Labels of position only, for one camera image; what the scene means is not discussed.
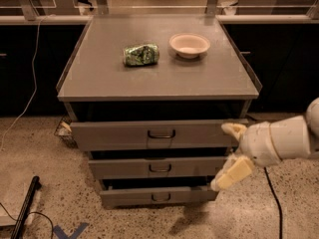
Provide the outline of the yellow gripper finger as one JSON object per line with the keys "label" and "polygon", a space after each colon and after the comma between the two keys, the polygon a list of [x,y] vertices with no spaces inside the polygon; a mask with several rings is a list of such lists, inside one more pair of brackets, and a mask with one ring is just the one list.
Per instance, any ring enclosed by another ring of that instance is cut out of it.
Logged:
{"label": "yellow gripper finger", "polygon": [[246,132],[247,127],[241,123],[226,122],[221,125],[221,129],[226,134],[233,136],[237,141],[240,141],[240,138]]}
{"label": "yellow gripper finger", "polygon": [[232,154],[227,158],[223,168],[210,182],[210,187],[216,192],[227,189],[250,175],[254,167],[255,165],[249,157]]}

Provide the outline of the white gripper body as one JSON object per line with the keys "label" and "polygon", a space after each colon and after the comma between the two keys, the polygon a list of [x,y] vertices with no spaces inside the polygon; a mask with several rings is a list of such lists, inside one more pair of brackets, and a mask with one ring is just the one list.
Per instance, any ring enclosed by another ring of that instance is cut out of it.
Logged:
{"label": "white gripper body", "polygon": [[250,126],[240,138],[239,149],[260,167],[279,163],[270,134],[270,123],[267,121]]}

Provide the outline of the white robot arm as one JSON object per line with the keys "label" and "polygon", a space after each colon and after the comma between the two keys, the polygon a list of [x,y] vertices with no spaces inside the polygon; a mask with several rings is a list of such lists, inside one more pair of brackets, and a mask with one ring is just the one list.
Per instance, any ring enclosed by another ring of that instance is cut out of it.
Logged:
{"label": "white robot arm", "polygon": [[222,130],[239,143],[235,152],[210,182],[213,191],[229,188],[253,172],[256,166],[268,167],[284,159],[316,159],[319,141],[319,98],[304,116],[245,126],[227,122]]}

